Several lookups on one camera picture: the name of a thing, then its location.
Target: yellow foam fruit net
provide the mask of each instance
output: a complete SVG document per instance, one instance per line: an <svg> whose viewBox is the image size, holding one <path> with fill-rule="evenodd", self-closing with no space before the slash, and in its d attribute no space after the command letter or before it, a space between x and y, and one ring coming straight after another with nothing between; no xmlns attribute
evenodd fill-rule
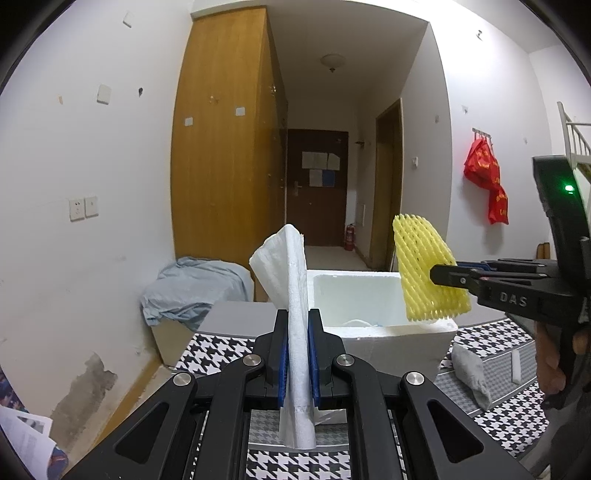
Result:
<svg viewBox="0 0 591 480"><path fill-rule="evenodd" d="M452 251L433 225L422 217L398 215L392 226L407 318L455 318L469 312L466 290L435 285L429 277L433 265L456 265Z"/></svg>

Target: paper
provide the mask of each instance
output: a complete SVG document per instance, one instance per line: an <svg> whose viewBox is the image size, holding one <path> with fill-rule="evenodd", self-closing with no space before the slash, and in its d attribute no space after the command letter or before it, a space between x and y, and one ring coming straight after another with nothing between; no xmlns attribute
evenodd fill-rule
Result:
<svg viewBox="0 0 591 480"><path fill-rule="evenodd" d="M329 153L327 170L340 170L340 157L338 155Z"/></svg>
<svg viewBox="0 0 591 480"><path fill-rule="evenodd" d="M302 152L301 153L301 167L302 168L314 168L314 156L315 152Z"/></svg>
<svg viewBox="0 0 591 480"><path fill-rule="evenodd" d="M322 186L323 187L334 187L335 186L335 171L334 170L322 170Z"/></svg>
<svg viewBox="0 0 591 480"><path fill-rule="evenodd" d="M29 425L32 429L42 433L46 437L49 437L51 425L53 424L52 419L48 417L42 417L40 415L33 415L32 413L27 413L26 411L15 410L14 408L7 408L3 406L0 406L0 408L3 410L1 414L18 418L26 425Z"/></svg>
<svg viewBox="0 0 591 480"><path fill-rule="evenodd" d="M301 167L306 169L316 168L318 170L325 170L327 158L328 153L325 152L302 152Z"/></svg>
<svg viewBox="0 0 591 480"><path fill-rule="evenodd" d="M326 169L328 153L314 152L314 167L318 170Z"/></svg>
<svg viewBox="0 0 591 480"><path fill-rule="evenodd" d="M322 170L310 170L310 187L322 187Z"/></svg>
<svg viewBox="0 0 591 480"><path fill-rule="evenodd" d="M29 417L29 415L23 412L0 407L0 426L2 426L4 434L8 438L12 448L35 480L47 480L47 467L49 466L56 443L48 436L38 432L35 428L22 421L21 417L24 416ZM44 418L38 416L33 417L38 419ZM45 431L46 428L48 427L43 426L41 429Z"/></svg>

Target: white foam box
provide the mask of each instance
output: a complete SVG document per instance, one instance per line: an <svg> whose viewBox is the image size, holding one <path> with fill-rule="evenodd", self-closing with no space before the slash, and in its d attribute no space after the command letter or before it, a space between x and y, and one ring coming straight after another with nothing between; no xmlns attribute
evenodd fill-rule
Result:
<svg viewBox="0 0 591 480"><path fill-rule="evenodd" d="M308 270L308 304L347 353L399 377L417 371L434 381L457 332L449 318L407 320L399 273ZM351 320L377 326L343 326Z"/></svg>

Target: wooden wardrobe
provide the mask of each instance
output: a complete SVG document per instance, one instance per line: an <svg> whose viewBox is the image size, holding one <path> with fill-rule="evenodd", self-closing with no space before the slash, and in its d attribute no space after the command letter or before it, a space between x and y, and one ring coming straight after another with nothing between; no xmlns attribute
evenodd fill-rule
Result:
<svg viewBox="0 0 591 480"><path fill-rule="evenodd" d="M287 101L267 10L195 20L173 121L174 247L248 268L284 224Z"/></svg>

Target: red bag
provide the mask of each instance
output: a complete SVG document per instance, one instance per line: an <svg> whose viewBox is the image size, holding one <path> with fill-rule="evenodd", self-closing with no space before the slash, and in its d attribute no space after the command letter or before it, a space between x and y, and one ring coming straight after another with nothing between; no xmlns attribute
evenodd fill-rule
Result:
<svg viewBox="0 0 591 480"><path fill-rule="evenodd" d="M474 140L464 163L464 175L472 183L486 190L500 182L501 169L486 139Z"/></svg>
<svg viewBox="0 0 591 480"><path fill-rule="evenodd" d="M497 222L509 225L507 216L509 201L501 186L501 168L486 138L477 138L472 143L464 163L464 175L480 188L490 191L488 221L491 225Z"/></svg>
<svg viewBox="0 0 591 480"><path fill-rule="evenodd" d="M496 190L491 190L488 199L488 221L493 225L500 222L509 225L509 217L507 217L507 208L509 200L507 194L501 185L497 185Z"/></svg>

